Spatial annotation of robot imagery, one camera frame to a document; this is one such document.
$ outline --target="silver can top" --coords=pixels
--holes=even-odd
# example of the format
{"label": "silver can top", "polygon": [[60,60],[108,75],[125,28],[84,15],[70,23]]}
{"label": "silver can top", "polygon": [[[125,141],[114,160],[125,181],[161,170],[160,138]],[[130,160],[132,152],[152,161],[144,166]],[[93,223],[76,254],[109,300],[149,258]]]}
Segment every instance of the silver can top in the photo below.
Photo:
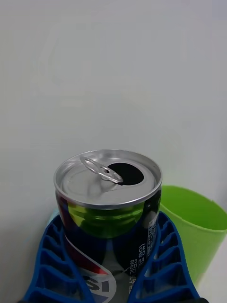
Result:
{"label": "silver can top", "polygon": [[162,172],[132,151],[98,150],[74,156],[54,174],[56,191],[67,201],[96,209],[117,209],[144,202],[160,188]]}

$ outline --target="can opening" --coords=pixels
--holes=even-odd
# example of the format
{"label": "can opening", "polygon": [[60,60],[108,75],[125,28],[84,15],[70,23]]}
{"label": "can opening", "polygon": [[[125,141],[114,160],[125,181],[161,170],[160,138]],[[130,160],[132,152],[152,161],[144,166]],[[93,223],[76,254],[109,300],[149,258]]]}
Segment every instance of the can opening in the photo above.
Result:
{"label": "can opening", "polygon": [[137,167],[128,163],[113,163],[108,168],[122,177],[123,183],[119,183],[119,185],[135,185],[144,179],[142,172]]}

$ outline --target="pepsi can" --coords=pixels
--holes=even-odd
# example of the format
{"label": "pepsi can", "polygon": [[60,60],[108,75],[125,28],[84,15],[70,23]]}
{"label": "pepsi can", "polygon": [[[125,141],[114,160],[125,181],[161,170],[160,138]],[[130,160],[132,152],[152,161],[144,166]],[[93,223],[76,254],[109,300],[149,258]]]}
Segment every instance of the pepsi can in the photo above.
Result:
{"label": "pepsi can", "polygon": [[131,151],[98,150],[55,172],[67,252],[96,303],[125,303],[155,244],[162,173]]}

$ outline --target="green plastic cup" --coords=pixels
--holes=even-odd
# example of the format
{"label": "green plastic cup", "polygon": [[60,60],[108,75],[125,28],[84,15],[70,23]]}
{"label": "green plastic cup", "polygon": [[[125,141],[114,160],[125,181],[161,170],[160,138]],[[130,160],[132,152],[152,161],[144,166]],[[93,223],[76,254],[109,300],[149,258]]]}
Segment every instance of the green plastic cup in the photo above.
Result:
{"label": "green plastic cup", "polygon": [[174,222],[191,279],[198,285],[227,233],[227,213],[189,189],[164,185],[160,210]]}

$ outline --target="can rim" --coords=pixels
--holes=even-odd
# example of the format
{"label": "can rim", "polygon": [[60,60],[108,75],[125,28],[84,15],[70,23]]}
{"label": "can rim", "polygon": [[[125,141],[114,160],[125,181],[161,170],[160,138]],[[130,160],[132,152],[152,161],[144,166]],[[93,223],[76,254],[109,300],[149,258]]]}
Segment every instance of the can rim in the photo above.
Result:
{"label": "can rim", "polygon": [[151,198],[160,188],[161,188],[161,184],[162,184],[162,170],[161,168],[159,167],[159,165],[154,161],[152,160],[151,158],[141,154],[141,153],[138,153],[138,152],[135,152],[135,151],[129,151],[129,150],[120,150],[120,149],[105,149],[105,150],[110,150],[110,151],[123,151],[123,152],[133,152],[137,155],[140,155],[140,156],[143,156],[143,157],[146,157],[148,158],[149,160],[153,161],[153,163],[158,167],[159,169],[159,172],[160,172],[160,180],[158,181],[158,183],[156,184],[156,186],[151,190],[151,192],[149,194],[146,194],[142,197],[140,197],[139,199],[133,199],[133,200],[130,200],[130,201],[127,201],[127,202],[124,202],[122,204],[112,204],[112,205],[100,205],[100,204],[90,204],[86,201],[78,201],[78,200],[74,200],[72,198],[70,198],[69,195],[67,195],[65,192],[63,192],[62,189],[60,189],[60,187],[57,185],[57,182],[56,182],[56,175],[59,171],[59,168],[64,164],[66,163],[67,161],[69,161],[70,159],[72,158],[75,158],[75,157],[78,157],[82,154],[85,154],[85,153],[90,153],[90,152],[99,152],[103,149],[100,149],[100,150],[93,150],[93,151],[87,151],[87,152],[84,152],[84,153],[80,153],[80,154],[77,154],[75,156],[72,156],[70,158],[68,158],[67,160],[65,160],[61,165],[59,165],[59,167],[56,169],[55,173],[54,173],[54,176],[53,176],[53,183],[54,183],[54,186],[55,186],[55,189],[57,191],[57,193],[60,194],[60,196],[62,196],[64,199],[66,199],[68,202],[71,202],[72,204],[76,204],[76,205],[79,205],[79,206],[83,206],[83,207],[86,207],[86,208],[92,208],[92,209],[106,209],[106,210],[110,210],[110,209],[120,209],[120,208],[126,208],[126,207],[130,207],[130,206],[133,206],[133,205],[136,205],[136,204],[139,204],[141,202],[145,202],[147,199]]}

